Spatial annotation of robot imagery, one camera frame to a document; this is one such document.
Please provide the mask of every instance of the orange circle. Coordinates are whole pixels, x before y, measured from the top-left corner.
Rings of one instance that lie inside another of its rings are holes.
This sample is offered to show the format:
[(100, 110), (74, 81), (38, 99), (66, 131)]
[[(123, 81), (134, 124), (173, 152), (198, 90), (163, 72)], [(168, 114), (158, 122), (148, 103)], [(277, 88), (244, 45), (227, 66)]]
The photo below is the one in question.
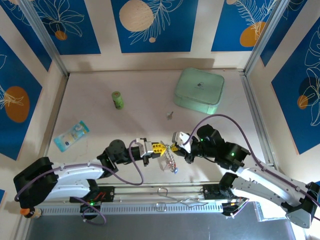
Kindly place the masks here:
[(264, 29), (266, 23), (259, 21), (254, 25), (248, 26), (240, 36), (240, 44), (243, 47), (253, 47), (256, 45), (258, 37)]
[(60, 31), (60, 30), (56, 31), (54, 35), (60, 41), (67, 40), (68, 38), (67, 34), (64, 31)]
[(21, 208), (20, 209), (20, 214), (23, 216), (26, 216), (30, 213), (30, 209), (29, 208)]
[(16, 123), (23, 123), (29, 114), (30, 101), (27, 92), (19, 86), (10, 87), (4, 94), (6, 115)]
[(298, 107), (303, 110), (308, 106), (308, 98), (305, 95), (301, 95), (298, 98), (297, 103), (298, 103)]

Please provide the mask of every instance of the white table surface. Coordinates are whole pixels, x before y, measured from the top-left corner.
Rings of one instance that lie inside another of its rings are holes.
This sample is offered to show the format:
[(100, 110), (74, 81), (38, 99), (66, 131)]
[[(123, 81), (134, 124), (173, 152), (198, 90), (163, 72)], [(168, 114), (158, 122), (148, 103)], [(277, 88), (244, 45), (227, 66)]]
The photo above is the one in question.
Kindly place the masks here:
[[(237, 70), (209, 72), (225, 79), (224, 93), (216, 113), (234, 118), (247, 134), (257, 157), (263, 160), (240, 73)], [(51, 162), (71, 164), (92, 160), (115, 139), (123, 140), (127, 147), (135, 138), (170, 144), (173, 132), (190, 133), (208, 115), (174, 104), (174, 90), (180, 74), (180, 70), (71, 73), (47, 154)], [(121, 110), (114, 106), (111, 97), (114, 91), (121, 92), (124, 101)], [(172, 119), (167, 120), (167, 113), (172, 111)], [(53, 139), (81, 120), (90, 129), (89, 134), (65, 152), (60, 152)], [(214, 117), (207, 123), (217, 129), (225, 141), (248, 148), (237, 127), (229, 120)], [(226, 172), (202, 158), (196, 158), (193, 164), (187, 164), (178, 156), (175, 161), (177, 174), (162, 170), (163, 159), (150, 159), (147, 167), (142, 161), (137, 163), (145, 183), (218, 182)], [(248, 156), (244, 163), (249, 166), (252, 162)], [(132, 182), (140, 181), (133, 164), (119, 164), (117, 167), (119, 176)], [(111, 176), (98, 180), (98, 183), (120, 181)]]

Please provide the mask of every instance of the orange cap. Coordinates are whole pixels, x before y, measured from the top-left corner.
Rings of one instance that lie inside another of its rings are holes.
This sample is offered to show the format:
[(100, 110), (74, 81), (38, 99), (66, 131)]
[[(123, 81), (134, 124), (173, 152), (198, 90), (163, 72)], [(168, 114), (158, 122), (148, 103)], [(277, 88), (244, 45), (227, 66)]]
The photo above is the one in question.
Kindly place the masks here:
[(20, 210), (20, 214), (23, 215), (23, 216), (26, 216), (30, 213), (30, 208), (22, 208)]

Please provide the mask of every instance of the beige circle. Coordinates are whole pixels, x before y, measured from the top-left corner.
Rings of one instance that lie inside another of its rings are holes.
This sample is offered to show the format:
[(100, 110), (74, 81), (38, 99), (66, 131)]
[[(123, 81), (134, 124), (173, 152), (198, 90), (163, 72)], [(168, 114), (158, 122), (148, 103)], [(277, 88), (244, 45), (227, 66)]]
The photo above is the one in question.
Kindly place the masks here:
[(151, 8), (141, 0), (126, 2), (119, 12), (121, 24), (131, 32), (146, 30), (154, 22)]
[(9, 2), (11, 2), (11, 3), (13, 3), (13, 4), (15, 4), (15, 5), (18, 5), (19, 3), (18, 3), (18, 0), (8, 0)]
[(149, 38), (149, 42), (153, 44), (153, 43), (156, 42), (156, 39), (155, 39), (154, 37), (150, 37), (150, 38)]
[(235, 4), (237, 0), (226, 0), (226, 3), (229, 5)]

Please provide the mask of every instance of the gray floor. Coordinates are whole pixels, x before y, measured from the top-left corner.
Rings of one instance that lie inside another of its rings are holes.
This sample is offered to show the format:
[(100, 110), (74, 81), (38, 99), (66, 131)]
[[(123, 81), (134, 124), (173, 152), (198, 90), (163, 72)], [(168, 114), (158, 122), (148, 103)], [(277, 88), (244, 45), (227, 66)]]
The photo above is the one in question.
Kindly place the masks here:
[(235, 219), (219, 213), (109, 215), (106, 226), (79, 216), (32, 221), (27, 240), (295, 240), (287, 220), (258, 222), (252, 203)]

